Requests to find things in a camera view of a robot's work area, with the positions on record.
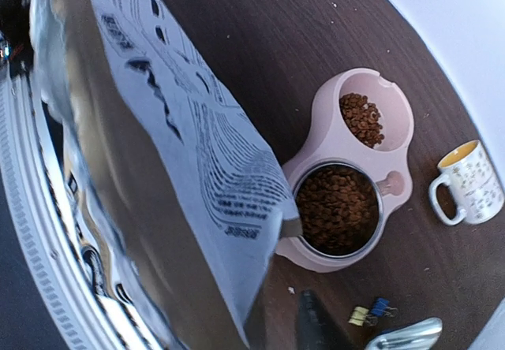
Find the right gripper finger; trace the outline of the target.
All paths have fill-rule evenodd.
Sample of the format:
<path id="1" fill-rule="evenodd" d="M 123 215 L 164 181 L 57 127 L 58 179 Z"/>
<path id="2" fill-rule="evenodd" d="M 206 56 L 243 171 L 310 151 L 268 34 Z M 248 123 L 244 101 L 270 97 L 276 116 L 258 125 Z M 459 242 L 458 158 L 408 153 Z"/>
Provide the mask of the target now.
<path id="1" fill-rule="evenodd" d="M 351 349 L 351 341 L 312 290 L 299 296 L 295 332 L 297 349 Z"/>

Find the gold binder clip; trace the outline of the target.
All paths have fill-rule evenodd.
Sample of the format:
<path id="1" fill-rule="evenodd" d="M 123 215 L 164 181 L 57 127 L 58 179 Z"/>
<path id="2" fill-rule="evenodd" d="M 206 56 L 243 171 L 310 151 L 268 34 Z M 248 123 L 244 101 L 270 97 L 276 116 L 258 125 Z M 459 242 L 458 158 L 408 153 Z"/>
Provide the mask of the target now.
<path id="1" fill-rule="evenodd" d="M 370 314 L 368 308 L 361 306 L 356 306 L 348 319 L 348 323 L 354 326 L 375 326 L 377 321 L 378 318 Z"/>

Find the blue binder clip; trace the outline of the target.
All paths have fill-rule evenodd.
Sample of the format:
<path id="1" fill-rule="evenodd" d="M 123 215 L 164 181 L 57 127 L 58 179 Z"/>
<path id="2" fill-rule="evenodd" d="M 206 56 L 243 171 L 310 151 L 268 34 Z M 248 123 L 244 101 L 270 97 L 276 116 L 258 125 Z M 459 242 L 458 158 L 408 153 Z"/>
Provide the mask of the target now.
<path id="1" fill-rule="evenodd" d="M 396 307 L 390 306 L 390 301 L 383 297 L 377 297 L 370 314 L 376 317 L 395 317 L 398 314 Z"/>

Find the metal food scoop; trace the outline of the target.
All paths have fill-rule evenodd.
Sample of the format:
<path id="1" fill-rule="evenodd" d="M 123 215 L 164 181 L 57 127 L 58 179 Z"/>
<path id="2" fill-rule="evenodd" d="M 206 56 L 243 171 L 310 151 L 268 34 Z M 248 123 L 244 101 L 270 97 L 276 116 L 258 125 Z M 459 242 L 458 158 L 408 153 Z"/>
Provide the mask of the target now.
<path id="1" fill-rule="evenodd" d="M 427 318 L 401 329 L 381 333 L 365 349 L 431 349 L 439 340 L 442 330 L 443 322 L 440 318 Z"/>

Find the pink double pet bowl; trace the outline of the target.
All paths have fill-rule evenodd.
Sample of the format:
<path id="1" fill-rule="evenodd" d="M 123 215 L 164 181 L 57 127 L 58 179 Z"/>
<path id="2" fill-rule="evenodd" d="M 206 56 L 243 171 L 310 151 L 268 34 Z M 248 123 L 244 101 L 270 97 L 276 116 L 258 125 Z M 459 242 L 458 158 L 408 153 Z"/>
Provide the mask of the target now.
<path id="1" fill-rule="evenodd" d="M 367 96 L 380 113 L 384 138 L 374 148 L 365 146 L 344 121 L 339 100 L 349 93 Z M 302 236 L 282 238 L 276 254 L 317 273 L 335 272 L 366 257 L 379 243 L 390 214 L 412 194 L 407 152 L 413 129 L 413 112 L 405 94 L 378 71 L 349 69 L 325 82 L 312 102 L 311 125 L 305 143 L 282 170 L 292 190 L 297 191 L 305 177 L 322 166 L 341 164 L 355 168 L 368 176 L 376 190 L 379 221 L 370 240 L 348 255 L 325 255 Z"/>

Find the dog food bag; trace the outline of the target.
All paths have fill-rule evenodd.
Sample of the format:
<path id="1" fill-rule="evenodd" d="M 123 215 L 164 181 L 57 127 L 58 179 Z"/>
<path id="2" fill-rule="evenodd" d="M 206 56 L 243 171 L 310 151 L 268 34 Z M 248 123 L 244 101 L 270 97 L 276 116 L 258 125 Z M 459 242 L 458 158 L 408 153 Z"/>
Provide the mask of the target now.
<path id="1" fill-rule="evenodd" d="M 32 0 L 36 71 L 86 208 L 170 348 L 247 349 L 301 222 L 270 146 L 163 0 Z"/>

